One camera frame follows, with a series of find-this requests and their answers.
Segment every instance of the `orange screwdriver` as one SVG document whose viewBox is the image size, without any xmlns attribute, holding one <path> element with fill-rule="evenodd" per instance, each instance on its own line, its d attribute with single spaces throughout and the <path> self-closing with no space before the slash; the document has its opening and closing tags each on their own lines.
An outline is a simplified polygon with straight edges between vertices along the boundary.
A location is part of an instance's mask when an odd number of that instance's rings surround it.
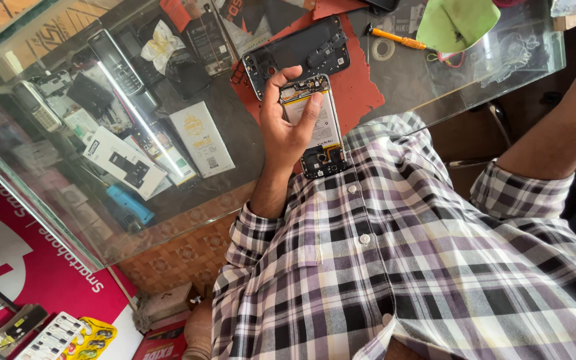
<svg viewBox="0 0 576 360">
<path fill-rule="evenodd" d="M 419 49 L 419 50 L 428 49 L 428 50 L 436 51 L 430 47 L 427 47 L 423 43 L 416 41 L 416 40 L 413 40 L 411 38 L 400 37 L 400 36 L 397 36 L 395 34 L 387 33 L 384 30 L 376 29 L 372 26 L 372 22 L 370 24 L 368 24 L 368 27 L 366 27 L 365 34 L 366 35 L 375 35 L 377 37 L 389 38 L 393 41 L 400 43 L 401 45 L 412 47 L 413 49 Z"/>
</svg>

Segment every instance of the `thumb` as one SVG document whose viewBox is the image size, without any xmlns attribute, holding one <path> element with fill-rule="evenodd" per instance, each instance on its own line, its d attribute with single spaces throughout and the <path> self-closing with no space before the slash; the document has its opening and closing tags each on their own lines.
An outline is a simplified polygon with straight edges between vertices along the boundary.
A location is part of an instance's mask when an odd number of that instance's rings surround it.
<svg viewBox="0 0 576 360">
<path fill-rule="evenodd" d="M 306 107 L 303 109 L 299 124 L 294 128 L 294 131 L 300 139 L 305 142 L 310 141 L 310 138 L 312 137 L 312 129 L 315 127 L 315 123 L 319 117 L 319 111 L 321 110 L 321 103 L 323 100 L 324 96 L 320 92 L 312 94 L 308 99 L 308 103 L 306 103 Z"/>
</svg>

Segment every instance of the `qr code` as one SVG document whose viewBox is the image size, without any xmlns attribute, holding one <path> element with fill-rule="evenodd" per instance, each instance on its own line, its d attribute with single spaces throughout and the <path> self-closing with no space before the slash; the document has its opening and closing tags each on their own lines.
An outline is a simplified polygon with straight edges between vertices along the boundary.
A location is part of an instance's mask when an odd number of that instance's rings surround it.
<svg viewBox="0 0 576 360">
<path fill-rule="evenodd" d="M 214 156 L 208 158 L 208 166 L 210 166 L 210 168 L 216 168 L 219 166 L 219 164 L 217 164 L 217 160 L 214 159 Z"/>
</svg>

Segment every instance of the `green cloth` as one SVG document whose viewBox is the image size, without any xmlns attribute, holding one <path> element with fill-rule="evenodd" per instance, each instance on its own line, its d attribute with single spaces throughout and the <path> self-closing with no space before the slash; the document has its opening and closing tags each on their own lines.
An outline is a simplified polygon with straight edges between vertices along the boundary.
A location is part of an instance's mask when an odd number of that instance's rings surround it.
<svg viewBox="0 0 576 360">
<path fill-rule="evenodd" d="M 428 0 L 417 40 L 441 53 L 475 45 L 501 16 L 491 0 Z"/>
</svg>

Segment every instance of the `shirt cuff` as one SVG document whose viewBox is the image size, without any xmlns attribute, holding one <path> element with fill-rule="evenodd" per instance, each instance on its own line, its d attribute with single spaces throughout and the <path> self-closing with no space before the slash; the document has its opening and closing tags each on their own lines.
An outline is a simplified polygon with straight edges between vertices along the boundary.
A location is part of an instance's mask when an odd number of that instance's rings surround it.
<svg viewBox="0 0 576 360">
<path fill-rule="evenodd" d="M 232 242 L 226 253 L 228 262 L 236 266 L 251 266 L 256 263 L 270 245 L 283 219 L 258 217 L 244 204 L 230 228 Z"/>
<path fill-rule="evenodd" d="M 481 212 L 500 220 L 557 218 L 574 179 L 537 180 L 514 175 L 493 160 L 470 189 L 470 201 Z"/>
</svg>

